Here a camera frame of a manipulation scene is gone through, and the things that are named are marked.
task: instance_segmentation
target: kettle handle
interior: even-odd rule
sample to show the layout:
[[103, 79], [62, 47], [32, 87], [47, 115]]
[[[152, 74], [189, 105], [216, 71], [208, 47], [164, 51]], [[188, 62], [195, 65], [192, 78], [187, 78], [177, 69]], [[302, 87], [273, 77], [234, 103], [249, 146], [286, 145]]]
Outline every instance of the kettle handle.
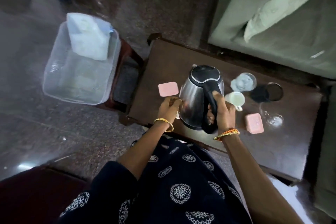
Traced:
[[[217, 129], [217, 103], [216, 100], [212, 96], [213, 91], [217, 91], [220, 94], [221, 90], [218, 87], [217, 81], [210, 80], [204, 83], [203, 85], [203, 93], [204, 93], [204, 111], [203, 111], [203, 120], [202, 120], [202, 129], [207, 134], [214, 133]], [[215, 116], [215, 120], [213, 124], [209, 124], [208, 121], [208, 104], [211, 106], [212, 114]]]

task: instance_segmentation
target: navy patterned dress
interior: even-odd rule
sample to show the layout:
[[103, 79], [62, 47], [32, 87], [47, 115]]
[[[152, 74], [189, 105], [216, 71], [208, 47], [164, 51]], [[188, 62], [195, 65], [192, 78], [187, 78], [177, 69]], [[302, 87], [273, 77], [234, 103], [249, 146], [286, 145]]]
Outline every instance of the navy patterned dress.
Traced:
[[58, 222], [252, 223], [233, 184], [205, 150], [164, 136], [139, 181], [123, 165], [108, 162]]

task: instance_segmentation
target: gold bangle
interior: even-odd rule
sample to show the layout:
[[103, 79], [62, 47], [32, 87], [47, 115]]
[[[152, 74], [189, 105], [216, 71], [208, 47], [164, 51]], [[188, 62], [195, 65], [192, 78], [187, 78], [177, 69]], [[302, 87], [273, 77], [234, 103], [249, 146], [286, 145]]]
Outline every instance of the gold bangle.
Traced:
[[229, 136], [229, 135], [233, 135], [233, 134], [240, 135], [240, 132], [237, 129], [235, 129], [235, 128], [234, 129], [230, 129], [230, 130], [225, 131], [224, 133], [221, 133], [220, 135], [214, 137], [213, 140], [220, 141], [221, 137], [223, 137], [223, 136]]
[[153, 124], [154, 124], [157, 120], [162, 120], [162, 121], [168, 123], [169, 125], [171, 125], [171, 130], [166, 130], [165, 132], [173, 132], [173, 131], [174, 131], [174, 126], [173, 126], [173, 124], [171, 124], [171, 123], [170, 123], [169, 121], [167, 121], [166, 119], [158, 118], [158, 119], [154, 120]]

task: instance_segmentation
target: hand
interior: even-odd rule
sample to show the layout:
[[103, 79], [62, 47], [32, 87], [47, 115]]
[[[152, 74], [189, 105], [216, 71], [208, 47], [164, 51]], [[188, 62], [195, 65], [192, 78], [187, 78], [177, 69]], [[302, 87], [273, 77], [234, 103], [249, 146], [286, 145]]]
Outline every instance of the hand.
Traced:
[[[236, 126], [236, 108], [233, 104], [226, 102], [224, 97], [217, 91], [213, 91], [212, 95], [217, 102], [217, 125], [218, 134], [224, 133]], [[211, 106], [208, 105], [208, 121], [213, 124], [215, 116], [212, 114]]]
[[157, 117], [164, 118], [172, 124], [182, 103], [183, 101], [178, 97], [166, 97], [159, 108]]

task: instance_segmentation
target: transparent plastic box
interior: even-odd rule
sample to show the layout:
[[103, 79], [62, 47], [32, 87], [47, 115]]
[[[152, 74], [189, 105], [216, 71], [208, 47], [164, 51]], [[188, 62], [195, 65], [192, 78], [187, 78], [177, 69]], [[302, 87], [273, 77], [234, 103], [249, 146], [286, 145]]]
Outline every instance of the transparent plastic box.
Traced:
[[93, 60], [72, 51], [67, 23], [63, 22], [44, 70], [44, 94], [87, 105], [107, 101], [121, 48], [118, 32], [113, 30], [110, 35], [107, 60]]

